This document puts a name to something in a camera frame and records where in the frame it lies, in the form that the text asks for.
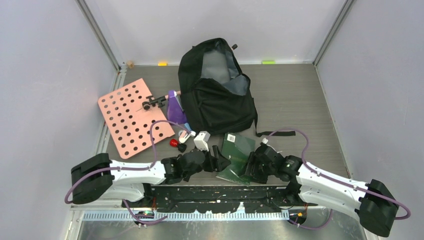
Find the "black student backpack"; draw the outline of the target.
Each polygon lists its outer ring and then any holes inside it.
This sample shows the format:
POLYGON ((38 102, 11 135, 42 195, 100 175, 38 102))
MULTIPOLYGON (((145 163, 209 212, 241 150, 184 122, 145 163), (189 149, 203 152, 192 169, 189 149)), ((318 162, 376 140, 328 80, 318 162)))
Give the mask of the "black student backpack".
POLYGON ((258 128, 251 79, 225 39, 205 40, 186 52, 178 81, 181 106, 192 130, 219 135, 258 128))

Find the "pink folding stand legs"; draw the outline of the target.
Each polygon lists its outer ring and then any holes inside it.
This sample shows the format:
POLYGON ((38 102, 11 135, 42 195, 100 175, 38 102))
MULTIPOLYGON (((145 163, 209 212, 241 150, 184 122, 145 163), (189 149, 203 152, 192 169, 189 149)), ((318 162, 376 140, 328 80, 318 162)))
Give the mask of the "pink folding stand legs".
POLYGON ((180 96, 181 95, 181 91, 171 91, 171 94, 167 94, 164 96, 160 96, 160 97, 154 97, 153 95, 149 95, 146 97, 146 101, 142 102, 142 109, 144 110, 149 110, 151 107, 158 107, 158 108, 162 108, 165 106, 164 102, 168 101, 171 97, 176 97, 176 96, 180 96))

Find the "purple plastic stapler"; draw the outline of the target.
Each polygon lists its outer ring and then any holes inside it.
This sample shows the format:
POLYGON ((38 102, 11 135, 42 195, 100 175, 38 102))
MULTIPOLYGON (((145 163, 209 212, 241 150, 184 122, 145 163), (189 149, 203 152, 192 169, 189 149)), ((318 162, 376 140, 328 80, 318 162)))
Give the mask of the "purple plastic stapler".
POLYGON ((185 124, 188 122, 183 110, 180 94, 178 91, 170 90, 168 92, 167 119, 176 124, 185 124))

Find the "red black stamp toy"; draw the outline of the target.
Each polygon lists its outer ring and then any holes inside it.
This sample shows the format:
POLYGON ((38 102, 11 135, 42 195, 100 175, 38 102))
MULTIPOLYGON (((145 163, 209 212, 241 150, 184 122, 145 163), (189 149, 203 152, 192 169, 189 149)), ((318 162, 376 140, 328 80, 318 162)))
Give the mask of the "red black stamp toy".
POLYGON ((179 152, 181 152, 181 153, 184 153, 185 151, 186 151, 186 149, 187 149, 187 145, 185 144, 185 143, 180 143, 178 140, 176 140, 176 139, 174 139, 174 138, 172 138, 170 141, 169 141, 169 145, 171 146, 171 147, 174 147, 174 148, 176 148, 179 152))

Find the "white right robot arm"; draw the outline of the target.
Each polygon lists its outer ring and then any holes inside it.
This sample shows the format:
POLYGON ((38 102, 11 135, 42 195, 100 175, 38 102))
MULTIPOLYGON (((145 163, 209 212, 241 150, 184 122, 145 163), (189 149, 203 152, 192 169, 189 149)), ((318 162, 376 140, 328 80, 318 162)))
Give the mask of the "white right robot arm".
POLYGON ((315 204, 357 220, 369 232, 387 238, 399 205, 384 183, 348 179, 303 163, 294 155, 282 156, 267 144, 252 151, 242 172, 252 182, 265 184, 269 176, 287 182, 283 193, 288 203, 315 204))

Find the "aluminium slotted rail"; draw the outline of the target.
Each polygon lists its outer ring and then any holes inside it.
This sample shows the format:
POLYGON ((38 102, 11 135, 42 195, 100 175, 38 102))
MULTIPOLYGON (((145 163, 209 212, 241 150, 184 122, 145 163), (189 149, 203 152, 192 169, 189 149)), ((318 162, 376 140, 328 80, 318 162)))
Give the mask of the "aluminium slotted rail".
MULTIPOLYGON (((265 212, 265 213, 246 213, 243 209, 235 212, 226 213, 200 213, 198 211, 192 213, 163 213, 152 210, 142 210, 136 214, 143 221, 155 221, 165 218, 166 221, 276 221, 288 220, 290 218, 287 210, 280 212, 265 212)), ((127 210, 89 210, 84 212, 83 221, 133 221, 134 218, 127 210)))

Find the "small wooden block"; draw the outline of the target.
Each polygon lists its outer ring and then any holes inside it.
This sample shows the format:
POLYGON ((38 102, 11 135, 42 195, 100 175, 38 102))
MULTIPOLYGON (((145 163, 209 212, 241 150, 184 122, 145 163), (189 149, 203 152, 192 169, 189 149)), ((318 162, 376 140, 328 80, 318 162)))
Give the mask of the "small wooden block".
POLYGON ((134 62, 133 62, 132 60, 127 61, 127 62, 126 62, 126 65, 127 65, 127 67, 128 67, 129 69, 132 69, 132 68, 134 68, 134 66, 135 66, 135 64, 134 64, 134 62))

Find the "pink perforated stand plate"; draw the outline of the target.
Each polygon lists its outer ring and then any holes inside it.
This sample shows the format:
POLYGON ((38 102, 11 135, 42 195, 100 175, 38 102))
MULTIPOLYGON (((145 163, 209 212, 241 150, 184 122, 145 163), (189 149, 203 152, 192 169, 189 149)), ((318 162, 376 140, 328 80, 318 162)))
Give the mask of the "pink perforated stand plate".
POLYGON ((150 130, 152 124, 165 120, 162 110, 155 106, 148 110, 143 108, 153 94, 140 78, 118 88, 97 100, 119 156, 126 160, 166 138, 175 132, 167 122, 159 122, 150 130))

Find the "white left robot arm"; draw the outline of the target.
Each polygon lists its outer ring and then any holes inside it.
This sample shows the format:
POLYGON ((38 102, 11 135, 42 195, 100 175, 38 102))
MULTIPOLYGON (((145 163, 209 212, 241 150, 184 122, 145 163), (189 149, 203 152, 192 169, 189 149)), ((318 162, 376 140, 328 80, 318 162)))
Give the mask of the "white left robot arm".
POLYGON ((72 186, 65 202, 84 205, 101 198, 124 199, 148 207, 154 199, 148 185, 187 182, 194 174, 221 172, 230 164, 216 145, 212 152, 193 149, 147 163, 112 160, 108 153, 99 153, 71 169, 72 186))

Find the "dark green notebook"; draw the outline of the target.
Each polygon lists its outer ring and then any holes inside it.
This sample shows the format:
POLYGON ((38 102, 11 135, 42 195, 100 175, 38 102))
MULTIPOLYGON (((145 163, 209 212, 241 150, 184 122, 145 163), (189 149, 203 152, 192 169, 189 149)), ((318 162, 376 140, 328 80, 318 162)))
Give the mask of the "dark green notebook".
POLYGON ((245 176, 245 167, 250 153, 255 150, 256 141, 236 133, 226 133, 221 154, 228 160, 230 165, 216 174, 216 178, 228 181, 236 185, 249 186, 251 177, 245 176))

